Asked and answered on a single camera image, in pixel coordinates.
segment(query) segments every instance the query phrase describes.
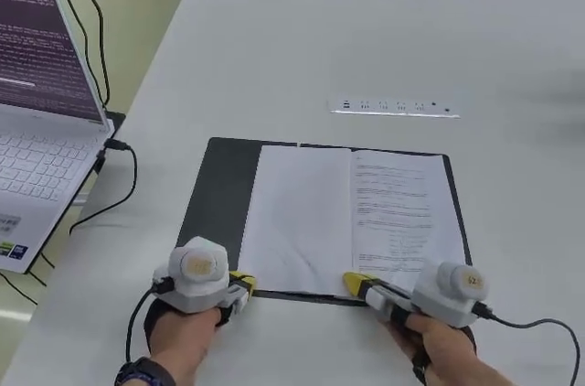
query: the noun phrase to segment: watch strap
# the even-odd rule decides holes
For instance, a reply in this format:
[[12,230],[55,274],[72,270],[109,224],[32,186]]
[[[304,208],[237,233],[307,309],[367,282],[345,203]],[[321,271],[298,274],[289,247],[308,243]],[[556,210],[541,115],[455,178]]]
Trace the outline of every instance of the watch strap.
[[133,379],[146,381],[151,386],[176,386],[175,379],[163,366],[146,357],[123,365],[114,384],[119,386]]

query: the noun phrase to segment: paper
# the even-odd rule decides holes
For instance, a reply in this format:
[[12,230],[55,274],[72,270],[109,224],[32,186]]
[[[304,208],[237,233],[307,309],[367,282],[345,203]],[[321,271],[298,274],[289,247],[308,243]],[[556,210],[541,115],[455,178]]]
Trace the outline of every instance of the paper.
[[239,255],[259,289],[347,297],[354,270],[412,290],[426,260],[465,261],[441,156],[262,148]]
[[262,148],[238,265],[258,289],[347,296],[351,162],[342,148]]
[[412,290],[426,260],[464,263],[440,156],[354,153],[353,266]]

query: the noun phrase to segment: laptop screen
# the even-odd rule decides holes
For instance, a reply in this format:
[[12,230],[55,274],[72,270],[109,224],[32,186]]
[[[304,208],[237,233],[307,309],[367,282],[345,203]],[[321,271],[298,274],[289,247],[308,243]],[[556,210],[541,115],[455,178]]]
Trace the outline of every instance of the laptop screen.
[[101,121],[57,0],[0,0],[0,104]]

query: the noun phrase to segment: laptop keyboard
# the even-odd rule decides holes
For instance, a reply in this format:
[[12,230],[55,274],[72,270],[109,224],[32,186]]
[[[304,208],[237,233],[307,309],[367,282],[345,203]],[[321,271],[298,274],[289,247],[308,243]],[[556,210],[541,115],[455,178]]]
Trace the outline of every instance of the laptop keyboard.
[[59,200],[94,144],[0,133],[0,192]]

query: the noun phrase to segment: power outlet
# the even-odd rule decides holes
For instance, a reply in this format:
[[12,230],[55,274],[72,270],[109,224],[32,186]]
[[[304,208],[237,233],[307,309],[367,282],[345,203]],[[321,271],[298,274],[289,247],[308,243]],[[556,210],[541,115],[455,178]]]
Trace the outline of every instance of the power outlet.
[[345,114],[380,114],[387,116],[418,116],[430,118],[461,117],[452,104],[436,101],[352,98],[329,101],[329,110],[332,113]]

